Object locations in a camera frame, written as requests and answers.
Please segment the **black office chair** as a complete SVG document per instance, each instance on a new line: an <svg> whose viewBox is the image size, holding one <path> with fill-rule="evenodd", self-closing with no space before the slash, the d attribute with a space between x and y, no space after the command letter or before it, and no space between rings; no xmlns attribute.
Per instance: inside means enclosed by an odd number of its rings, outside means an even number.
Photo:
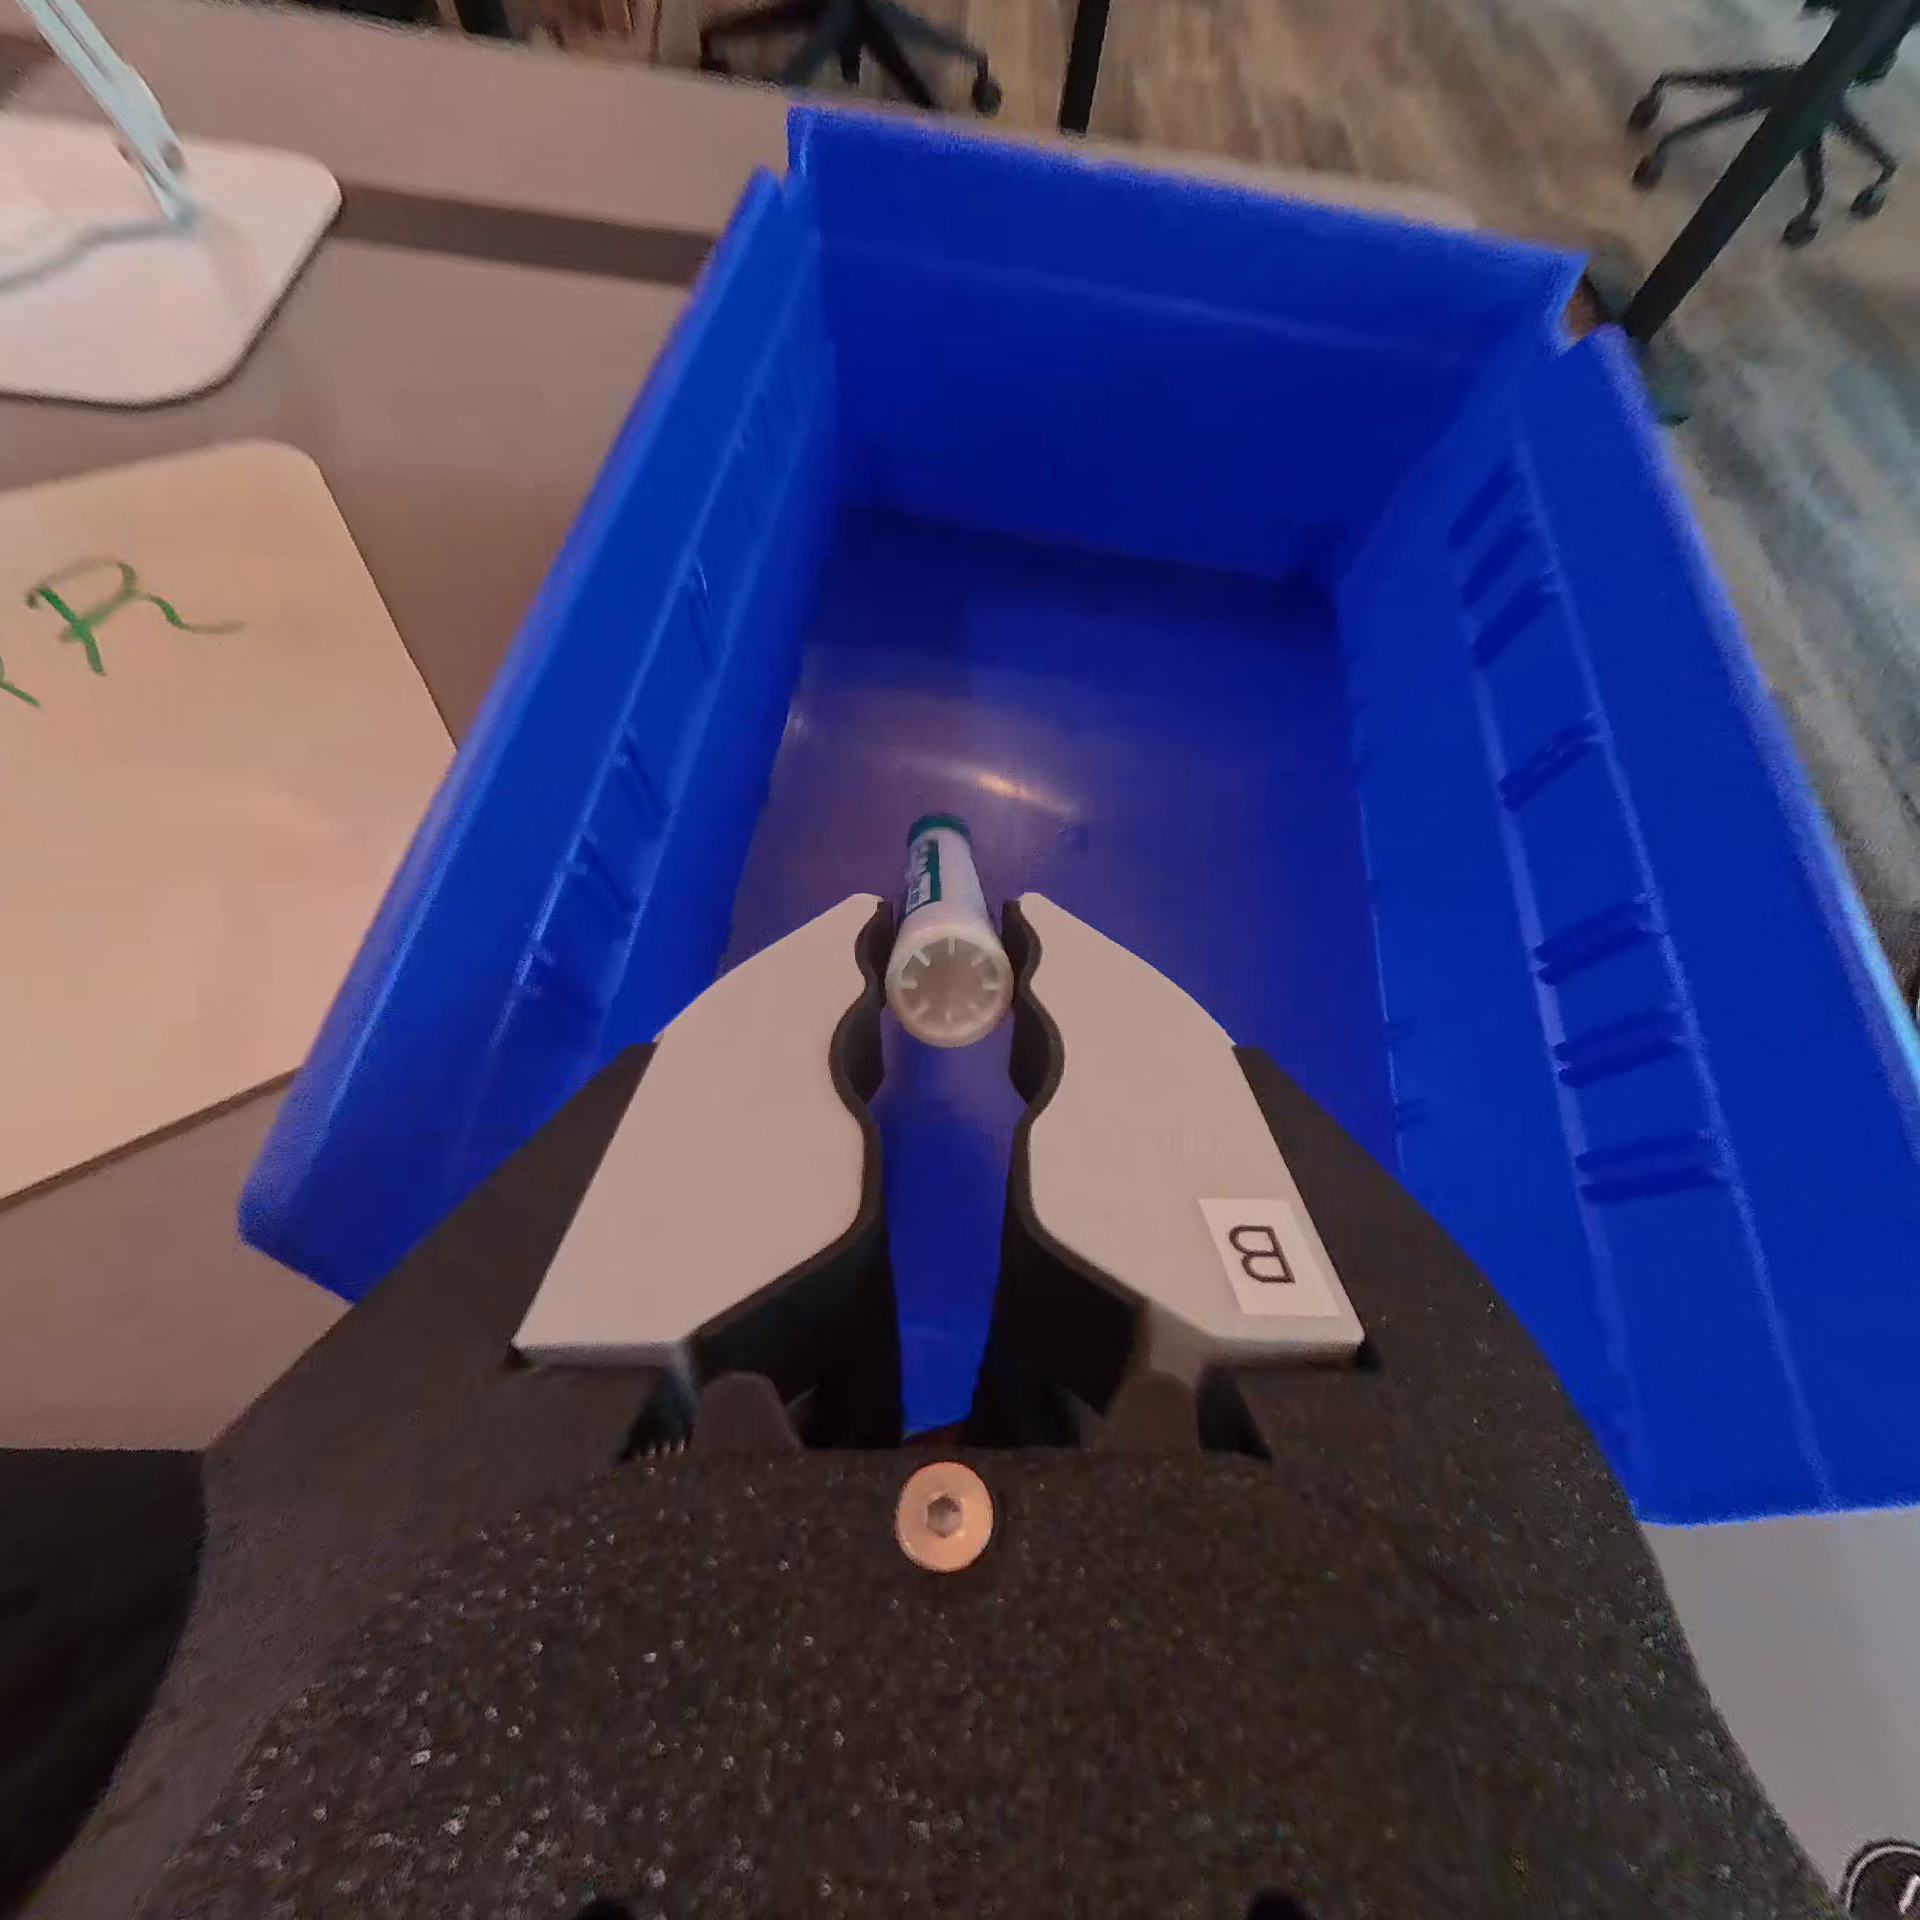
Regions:
<svg viewBox="0 0 1920 1920"><path fill-rule="evenodd" d="M1803 206L1789 218L1782 228L1782 245L1802 249L1819 234L1819 218L1828 196L1828 141L1836 137L1845 147L1872 162L1876 174L1860 188L1850 206L1854 220L1865 221L1882 214L1891 186L1899 171L1894 153L1882 145L1880 136L1858 117L1854 99L1860 89L1882 85L1898 65L1899 49L1870 57L1868 67L1858 72L1841 92L1827 120L1812 133L1806 148L1800 153L1800 164L1806 180ZM1648 193L1664 178L1670 150L1708 136L1709 131L1730 125L1736 121L1762 120L1773 109L1786 93L1788 82L1796 78L1795 65L1724 65L1699 68L1669 68L1658 76L1648 89L1635 100L1626 125L1633 133L1651 131L1664 112L1667 97L1673 92L1688 93L1718 93L1721 104L1692 120L1675 121L1661 133L1651 148L1636 160L1629 176L1640 193Z"/></svg>
<svg viewBox="0 0 1920 1920"><path fill-rule="evenodd" d="M798 45L774 74L785 89L812 88L825 68L836 67L841 82L854 88L867 59L915 107L938 107L925 76L909 52L932 52L970 72L968 105L980 117L1002 109L1002 85L992 74L986 49L965 35L934 22L899 2L769 2L748 4L708 16L699 26L697 68L702 74L740 81L730 52L736 44L770 41L796 35Z"/></svg>

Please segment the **white whiteboard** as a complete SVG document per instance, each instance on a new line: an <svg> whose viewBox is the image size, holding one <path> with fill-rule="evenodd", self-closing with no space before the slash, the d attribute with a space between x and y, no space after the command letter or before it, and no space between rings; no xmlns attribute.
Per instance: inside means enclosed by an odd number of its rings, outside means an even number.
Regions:
<svg viewBox="0 0 1920 1920"><path fill-rule="evenodd" d="M3 501L3 1195L300 1067L450 764L320 469Z"/></svg>

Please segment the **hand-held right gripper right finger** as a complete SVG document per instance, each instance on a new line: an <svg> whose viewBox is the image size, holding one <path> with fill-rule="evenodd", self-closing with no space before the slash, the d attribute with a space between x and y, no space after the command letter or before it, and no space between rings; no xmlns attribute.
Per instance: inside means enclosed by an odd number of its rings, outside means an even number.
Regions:
<svg viewBox="0 0 1920 1920"><path fill-rule="evenodd" d="M1139 1381L1221 1433L1238 1374L1350 1371L1364 1326L1228 1029L1042 894L1002 938L1024 1109L968 1437L1065 1444Z"/></svg>

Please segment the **black table leg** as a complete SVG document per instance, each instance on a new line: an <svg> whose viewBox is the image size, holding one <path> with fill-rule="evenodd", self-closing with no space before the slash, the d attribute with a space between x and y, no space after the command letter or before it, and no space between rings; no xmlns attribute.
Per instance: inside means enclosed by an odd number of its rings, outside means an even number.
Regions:
<svg viewBox="0 0 1920 1920"><path fill-rule="evenodd" d="M1740 153L1728 162L1661 259L1648 270L1643 284L1609 317L1626 340L1642 352L1664 338L1683 302L1692 298L1706 273L1760 209L1765 194L1779 178L1793 166L1803 178L1800 153L1812 133L1818 133L1845 85L1868 67L1870 57L1892 45L1902 54L1904 44L1915 35L1917 21L1915 2L1809 2L1802 4L1802 12L1832 21L1821 40L1795 65L1796 78L1788 82L1771 112L1762 120L1737 121L1754 125Z"/></svg>
<svg viewBox="0 0 1920 1920"><path fill-rule="evenodd" d="M1090 129L1110 14L1114 2L1109 0L1083 0L1073 4L1062 92L1058 104L1058 131L1065 136L1083 136Z"/></svg>

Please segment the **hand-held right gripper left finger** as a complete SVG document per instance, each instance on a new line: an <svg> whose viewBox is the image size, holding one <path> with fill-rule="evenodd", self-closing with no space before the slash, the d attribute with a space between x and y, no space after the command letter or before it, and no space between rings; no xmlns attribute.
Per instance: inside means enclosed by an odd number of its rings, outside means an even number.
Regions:
<svg viewBox="0 0 1920 1920"><path fill-rule="evenodd" d="M817 1444L896 1444L904 1368L873 1098L896 914L849 896L723 974L641 1078L512 1338L544 1368L724 1376Z"/></svg>

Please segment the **white dry-erase marker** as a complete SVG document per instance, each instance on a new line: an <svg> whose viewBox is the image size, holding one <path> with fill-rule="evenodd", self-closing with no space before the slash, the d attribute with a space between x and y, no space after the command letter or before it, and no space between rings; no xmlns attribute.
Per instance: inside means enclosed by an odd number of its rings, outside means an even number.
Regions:
<svg viewBox="0 0 1920 1920"><path fill-rule="evenodd" d="M904 899L884 997L907 1038L938 1049L982 1043L1009 1014L1016 969L1002 947L976 858L905 846Z"/></svg>

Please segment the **white desk lamp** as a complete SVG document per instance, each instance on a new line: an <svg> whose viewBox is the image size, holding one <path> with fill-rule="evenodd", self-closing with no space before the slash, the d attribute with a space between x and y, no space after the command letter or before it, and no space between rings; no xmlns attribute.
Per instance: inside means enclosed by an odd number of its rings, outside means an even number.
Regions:
<svg viewBox="0 0 1920 1920"><path fill-rule="evenodd" d="M82 4L21 12L97 124L5 109L3 394L146 409L226 381L334 226L320 160L181 140Z"/></svg>

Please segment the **dark clothing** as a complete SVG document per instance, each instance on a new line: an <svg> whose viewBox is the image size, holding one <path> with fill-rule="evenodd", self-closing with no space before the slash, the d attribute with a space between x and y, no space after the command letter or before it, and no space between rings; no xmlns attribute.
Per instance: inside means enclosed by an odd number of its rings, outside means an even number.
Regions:
<svg viewBox="0 0 1920 1920"><path fill-rule="evenodd" d="M3 1915L106 1794L176 1653L206 1539L202 1454L3 1454Z"/></svg>

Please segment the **blue plastic bin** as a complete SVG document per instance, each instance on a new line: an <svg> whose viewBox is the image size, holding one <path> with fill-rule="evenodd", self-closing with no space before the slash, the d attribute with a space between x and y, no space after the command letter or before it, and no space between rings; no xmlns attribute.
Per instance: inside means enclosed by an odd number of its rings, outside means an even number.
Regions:
<svg viewBox="0 0 1920 1920"><path fill-rule="evenodd" d="M1262 1049L1646 1521L1915 1506L1915 1035L1573 257L794 107L238 1205L355 1304L907 827Z"/></svg>

